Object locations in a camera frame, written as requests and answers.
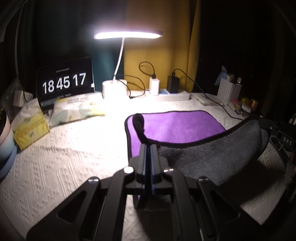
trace gray microfiber towel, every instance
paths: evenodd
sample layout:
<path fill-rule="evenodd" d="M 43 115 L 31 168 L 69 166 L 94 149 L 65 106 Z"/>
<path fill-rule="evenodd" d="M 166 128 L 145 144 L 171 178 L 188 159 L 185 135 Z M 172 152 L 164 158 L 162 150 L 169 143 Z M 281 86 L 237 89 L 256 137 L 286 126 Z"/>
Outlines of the gray microfiber towel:
<path fill-rule="evenodd" d="M 268 140 L 269 133 L 259 127 L 258 120 L 249 118 L 199 145 L 179 148 L 176 144 L 158 143 L 158 153 L 185 176 L 195 179 L 206 176 L 220 186 L 239 174 L 251 160 L 258 159 Z M 169 208 L 169 202 L 168 196 L 153 196 L 145 210 L 164 210 Z"/>

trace purple towel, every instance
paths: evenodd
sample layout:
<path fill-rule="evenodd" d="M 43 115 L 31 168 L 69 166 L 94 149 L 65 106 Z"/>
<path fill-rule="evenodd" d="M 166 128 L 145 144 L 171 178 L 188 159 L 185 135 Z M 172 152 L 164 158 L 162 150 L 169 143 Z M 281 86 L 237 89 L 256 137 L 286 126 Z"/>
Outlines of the purple towel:
<path fill-rule="evenodd" d="M 171 111 L 142 114 L 145 136 L 169 143 L 189 143 L 219 134 L 225 128 L 205 111 Z M 133 127 L 133 116 L 126 120 L 129 158 L 139 155 L 141 142 Z"/>

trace white basket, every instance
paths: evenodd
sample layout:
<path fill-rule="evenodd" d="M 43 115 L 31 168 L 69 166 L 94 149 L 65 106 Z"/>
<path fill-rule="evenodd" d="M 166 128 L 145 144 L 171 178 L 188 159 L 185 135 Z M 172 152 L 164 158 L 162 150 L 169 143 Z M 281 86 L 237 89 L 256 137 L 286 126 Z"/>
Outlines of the white basket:
<path fill-rule="evenodd" d="M 227 80 L 221 79 L 219 90 L 218 90 L 218 97 L 222 101 L 228 103 L 239 97 L 241 88 L 242 88 L 241 84 L 233 84 Z"/>

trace digital clock display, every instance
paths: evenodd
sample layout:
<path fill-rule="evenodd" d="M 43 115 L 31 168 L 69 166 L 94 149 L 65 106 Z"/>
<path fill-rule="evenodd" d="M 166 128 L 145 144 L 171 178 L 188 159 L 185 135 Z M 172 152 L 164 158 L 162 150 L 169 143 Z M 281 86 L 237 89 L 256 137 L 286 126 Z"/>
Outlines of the digital clock display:
<path fill-rule="evenodd" d="M 66 61 L 37 72 L 37 98 L 42 110 L 56 99 L 94 92 L 91 58 Z"/>

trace triangular cutout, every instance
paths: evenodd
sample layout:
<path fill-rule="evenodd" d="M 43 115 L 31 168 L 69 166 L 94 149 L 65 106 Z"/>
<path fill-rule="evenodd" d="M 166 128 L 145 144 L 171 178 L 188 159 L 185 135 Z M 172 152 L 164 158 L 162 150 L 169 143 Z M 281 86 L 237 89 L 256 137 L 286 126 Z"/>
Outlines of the triangular cutout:
<path fill-rule="evenodd" d="M 223 198 L 220 197 L 218 193 L 215 191 L 211 192 L 211 197 L 217 209 L 217 213 L 224 223 L 227 223 L 233 219 L 237 219 L 239 217 L 239 213 L 234 210 L 227 202 L 224 201 Z"/>
<path fill-rule="evenodd" d="M 86 191 L 82 191 L 57 216 L 69 223 L 74 223 L 85 197 Z"/>

